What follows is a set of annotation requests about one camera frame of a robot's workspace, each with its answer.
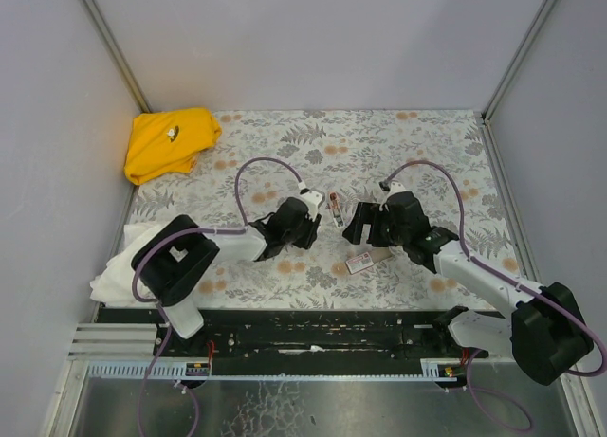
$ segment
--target metal plate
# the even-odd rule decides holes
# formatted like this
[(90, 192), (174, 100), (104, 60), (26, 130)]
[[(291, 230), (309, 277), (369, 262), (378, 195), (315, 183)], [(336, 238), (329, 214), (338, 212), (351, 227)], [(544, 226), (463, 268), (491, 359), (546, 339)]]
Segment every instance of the metal plate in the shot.
[[(573, 436), (561, 385), (542, 387), (511, 363), (479, 363), (477, 385), (519, 399), (536, 424), (534, 436)], [(140, 381), (90, 379), (74, 436), (134, 436)], [(465, 392), (445, 393), (431, 383), (207, 382), (194, 390), (201, 420), (194, 435), (209, 436), (442, 436), (513, 435), (497, 428)], [(509, 404), (484, 397), (513, 426), (524, 418)], [(150, 382), (142, 422), (147, 437), (186, 435), (192, 401), (171, 382)]]

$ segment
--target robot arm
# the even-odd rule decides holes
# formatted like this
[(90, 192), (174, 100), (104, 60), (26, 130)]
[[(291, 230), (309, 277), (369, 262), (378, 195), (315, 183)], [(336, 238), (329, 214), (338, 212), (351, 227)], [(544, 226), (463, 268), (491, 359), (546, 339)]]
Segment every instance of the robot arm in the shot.
[[(443, 322), (458, 345), (513, 357), (529, 377), (542, 385), (549, 385), (590, 353), (592, 339), (565, 316), (472, 262), (455, 233), (431, 226), (419, 200), (401, 183), (382, 182), (380, 187), (387, 192), (385, 200), (381, 204), (360, 202), (343, 237), (359, 244), (363, 226), (370, 225), (367, 243), (402, 247), (412, 262), (456, 280), (504, 316), (484, 316), (461, 306), (451, 309)], [(545, 287), (492, 268), (583, 321), (573, 294), (564, 285), (555, 282)]]
[(300, 194), (287, 198), (276, 212), (240, 230), (200, 228), (189, 216), (177, 216), (134, 256), (131, 266), (140, 269), (141, 280), (180, 337), (192, 337), (204, 325), (192, 292), (211, 264), (260, 262), (285, 246), (312, 246), (323, 197), (301, 187)]

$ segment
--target yellow towel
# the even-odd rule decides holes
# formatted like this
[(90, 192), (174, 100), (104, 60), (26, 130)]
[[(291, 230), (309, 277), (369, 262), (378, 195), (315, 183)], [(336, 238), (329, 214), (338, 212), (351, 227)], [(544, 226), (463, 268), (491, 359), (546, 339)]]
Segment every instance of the yellow towel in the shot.
[(198, 153), (220, 135), (219, 123), (206, 108), (139, 115), (133, 120), (124, 174), (139, 185), (164, 173), (189, 173)]

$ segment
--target table surface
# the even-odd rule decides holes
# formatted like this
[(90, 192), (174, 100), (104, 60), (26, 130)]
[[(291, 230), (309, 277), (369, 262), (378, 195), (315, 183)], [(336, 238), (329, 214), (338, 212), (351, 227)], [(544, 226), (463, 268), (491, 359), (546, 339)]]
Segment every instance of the table surface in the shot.
[[(189, 214), (201, 227), (239, 226), (233, 194), (239, 167), (257, 156), (292, 165), (310, 188), (340, 196), (346, 222), (358, 201), (380, 201), (377, 184), (408, 160), (424, 158), (453, 175), (466, 208), (469, 244), (492, 263), (518, 271), (505, 213), (471, 111), (216, 112), (223, 134), (189, 175), (170, 173), (139, 187), (129, 222), (170, 221)], [(422, 202), (431, 223), (457, 229), (449, 183), (427, 166), (399, 179)], [(257, 162), (243, 173), (249, 220), (276, 210), (297, 183), (289, 171)], [(213, 264), (194, 294), (200, 307), (473, 309), (490, 306), (453, 280), (412, 264), (402, 253), (350, 275), (344, 261), (370, 250), (341, 237), (327, 208), (309, 251), (291, 247), (259, 263)]]

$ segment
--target gray wall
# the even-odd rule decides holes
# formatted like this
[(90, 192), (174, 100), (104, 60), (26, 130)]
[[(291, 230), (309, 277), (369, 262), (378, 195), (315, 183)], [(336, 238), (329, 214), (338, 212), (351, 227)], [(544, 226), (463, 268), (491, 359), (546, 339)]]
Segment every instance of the gray wall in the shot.
[[(545, 282), (607, 340), (607, 0), (561, 0), (492, 122)], [(589, 356), (587, 369), (598, 365)], [(607, 375), (591, 381), (607, 423)]]
[(157, 110), (475, 108), (542, 0), (97, 0)]
[(0, 434), (33, 436), (128, 193), (137, 114), (78, 0), (0, 0)]

